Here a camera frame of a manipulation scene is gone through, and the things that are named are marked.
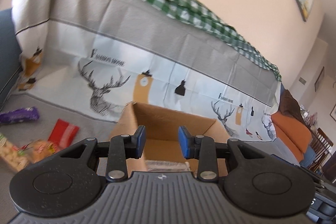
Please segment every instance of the black pendant lamp print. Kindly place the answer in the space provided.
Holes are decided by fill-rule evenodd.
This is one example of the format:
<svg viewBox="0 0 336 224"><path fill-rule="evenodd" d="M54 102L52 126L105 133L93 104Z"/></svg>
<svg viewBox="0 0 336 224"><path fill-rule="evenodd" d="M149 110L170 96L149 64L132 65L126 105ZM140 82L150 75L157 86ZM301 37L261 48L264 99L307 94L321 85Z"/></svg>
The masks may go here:
<svg viewBox="0 0 336 224"><path fill-rule="evenodd" d="M185 81L182 80L181 81L181 85L179 85L176 89L175 89L175 93L181 96L184 96L185 94L185 87L184 87Z"/></svg>

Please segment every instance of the brown blanket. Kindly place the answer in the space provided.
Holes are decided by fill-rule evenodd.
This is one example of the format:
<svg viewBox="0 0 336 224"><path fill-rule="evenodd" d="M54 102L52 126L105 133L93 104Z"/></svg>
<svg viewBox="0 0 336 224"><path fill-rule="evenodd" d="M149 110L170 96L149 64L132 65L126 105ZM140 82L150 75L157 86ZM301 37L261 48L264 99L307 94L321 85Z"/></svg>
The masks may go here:
<svg viewBox="0 0 336 224"><path fill-rule="evenodd" d="M305 121L301 116L299 103L297 102L297 100L293 98L289 90L285 90L281 94L279 110L282 115L297 119L299 122L304 124L310 130L310 128L306 125Z"/></svg>

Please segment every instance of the cardboard box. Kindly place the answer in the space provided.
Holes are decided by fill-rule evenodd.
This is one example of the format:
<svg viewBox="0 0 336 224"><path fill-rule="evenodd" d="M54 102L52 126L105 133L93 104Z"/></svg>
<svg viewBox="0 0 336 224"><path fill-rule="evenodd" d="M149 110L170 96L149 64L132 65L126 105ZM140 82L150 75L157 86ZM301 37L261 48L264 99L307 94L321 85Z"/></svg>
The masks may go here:
<svg viewBox="0 0 336 224"><path fill-rule="evenodd" d="M165 160L181 163L187 161L192 171L197 170L198 160L183 158L177 137L180 126L186 126L193 136L209 136L215 142L226 143L230 137L217 119L137 102L130 102L125 106L119 122L111 133L111 137L121 134L133 135L139 125L146 126L146 145L140 159L127 160L128 175L131 175L134 170L147 171L145 160ZM227 175L225 160L218 159L217 161L219 175Z"/></svg>

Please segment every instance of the deer head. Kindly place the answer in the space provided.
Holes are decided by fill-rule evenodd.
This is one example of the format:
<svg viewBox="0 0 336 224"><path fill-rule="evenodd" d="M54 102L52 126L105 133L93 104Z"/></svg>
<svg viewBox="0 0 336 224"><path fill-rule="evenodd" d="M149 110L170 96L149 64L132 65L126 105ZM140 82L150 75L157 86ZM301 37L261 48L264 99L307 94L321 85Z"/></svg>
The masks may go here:
<svg viewBox="0 0 336 224"><path fill-rule="evenodd" d="M213 112L215 112L215 114L217 115L218 117L218 120L220 120L222 122L223 125L226 125L226 122L227 122L227 119L228 117L230 117L232 115L232 113L234 112L235 109L232 109L232 106L230 105L230 111L228 112L226 110L226 114L224 115L224 117L222 118L221 117L221 114L219 112L219 107L216 108L216 104L218 103L219 101L217 101L216 103L213 104L213 102L211 101L211 107L212 107L212 110Z"/></svg>
<svg viewBox="0 0 336 224"><path fill-rule="evenodd" d="M268 125L265 125L265 121L264 121L264 116L261 117L261 122L264 125L264 127L266 128L267 132L271 130L271 126L272 126L272 121L268 121Z"/></svg>
<svg viewBox="0 0 336 224"><path fill-rule="evenodd" d="M82 69L80 68L80 65L79 65L79 62L78 62L78 71L79 71L79 74L88 82L88 86L94 91L95 96L97 96L99 98L102 97L105 93L109 93L111 91L111 89L119 88L119 87L123 86L128 81L128 79L130 78L130 76L129 76L129 77L127 77L127 79L125 81L123 81L123 76L121 74L120 68L118 68L118 72L120 74L119 80L116 81L115 83L113 83L113 76L112 76L111 80L108 84L105 84L102 88L98 88L95 85L95 81L92 79L92 75L93 75L94 70L92 70L89 75L86 71L86 67L89 64L91 64L91 62L84 65Z"/></svg>

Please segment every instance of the deer print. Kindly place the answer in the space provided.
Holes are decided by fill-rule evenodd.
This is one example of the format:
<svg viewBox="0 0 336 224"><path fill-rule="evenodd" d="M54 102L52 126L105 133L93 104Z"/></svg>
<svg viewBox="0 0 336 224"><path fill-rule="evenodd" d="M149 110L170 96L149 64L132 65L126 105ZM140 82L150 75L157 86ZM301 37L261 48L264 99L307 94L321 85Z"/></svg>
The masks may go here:
<svg viewBox="0 0 336 224"><path fill-rule="evenodd" d="M268 134L268 136L270 137L270 139L273 141L274 139L275 139L275 136L274 136L274 130L271 130L271 126L272 126L272 121L268 121L268 125L265 125L265 121L264 121L264 117L265 116L262 116L261 117L261 122L262 122L262 124L264 125L264 128L266 128L266 130L267 130L267 134Z"/></svg>
<svg viewBox="0 0 336 224"><path fill-rule="evenodd" d="M234 112L235 109L232 109L232 106L230 105L230 111L228 112L228 110L226 110L226 114L224 115L224 117L222 118L221 117L221 114L219 112L219 107L216 108L216 104L218 103L219 101L217 101L216 103L213 104L213 102L211 102L211 107L212 107L212 110L213 112L215 112L215 114L217 115L217 118L218 120L221 121L221 123L223 124L225 130L227 131L227 133L233 137L233 138L239 138L239 135L236 133L236 130L233 130L231 128L229 128L227 125L226 125L226 122L227 122L227 119L228 117L230 117L232 115L232 113Z"/></svg>
<svg viewBox="0 0 336 224"><path fill-rule="evenodd" d="M130 76L125 81L123 81L123 76L121 74L120 69L118 68L118 71L119 71L119 74L120 74L119 80L116 81L115 83L113 83L113 76L112 76L111 81L108 84L105 84L102 88L98 88L95 85L95 81L92 79L93 70L92 70L92 72L90 72L89 75L86 71L86 67L91 62L84 65L82 69L80 68L80 65L79 65L79 62L78 62L79 74L88 82L89 88L93 90L92 96L91 96L91 99L90 99L90 107L94 112L97 112L101 115L104 115L104 116L113 115L113 114L116 113L113 109L115 107L117 107L117 105L106 102L103 98L103 95L105 93L109 93L111 91L111 89L113 89L113 88L120 88L121 86L123 86L128 81Z"/></svg>

